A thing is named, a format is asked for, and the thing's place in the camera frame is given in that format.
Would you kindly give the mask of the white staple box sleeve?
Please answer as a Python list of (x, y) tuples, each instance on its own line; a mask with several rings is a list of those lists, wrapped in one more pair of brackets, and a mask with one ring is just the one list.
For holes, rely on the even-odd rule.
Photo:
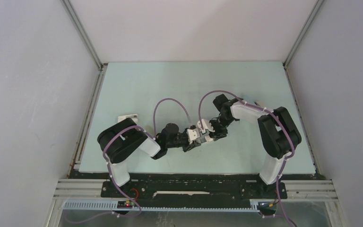
[(200, 143), (206, 143), (206, 142), (212, 142), (214, 141), (213, 138), (211, 138), (209, 135), (201, 136), (199, 139)]

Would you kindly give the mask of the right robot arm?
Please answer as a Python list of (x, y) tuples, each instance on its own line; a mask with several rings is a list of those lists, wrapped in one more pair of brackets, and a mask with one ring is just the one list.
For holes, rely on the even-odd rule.
[(213, 131), (209, 138), (214, 141), (227, 136), (227, 127), (234, 121), (256, 121), (263, 147), (267, 153), (256, 192), (260, 197), (267, 198), (275, 191), (274, 184), (281, 178), (286, 159), (291, 155), (292, 148), (297, 148), (302, 137), (289, 111), (285, 107), (274, 109), (271, 113), (248, 106), (238, 99), (228, 99), (218, 95), (213, 104), (219, 116), (209, 121)]

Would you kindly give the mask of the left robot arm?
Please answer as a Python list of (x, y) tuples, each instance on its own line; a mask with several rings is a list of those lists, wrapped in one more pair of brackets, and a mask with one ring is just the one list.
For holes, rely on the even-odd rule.
[(168, 123), (160, 133), (150, 135), (131, 118), (126, 118), (101, 132), (97, 142), (103, 152), (110, 178), (114, 180), (112, 191), (119, 197), (130, 192), (130, 174), (127, 159), (135, 151), (145, 152), (156, 160), (167, 154), (170, 148), (182, 148), (184, 152), (201, 145), (200, 130), (194, 125), (179, 132), (177, 124)]

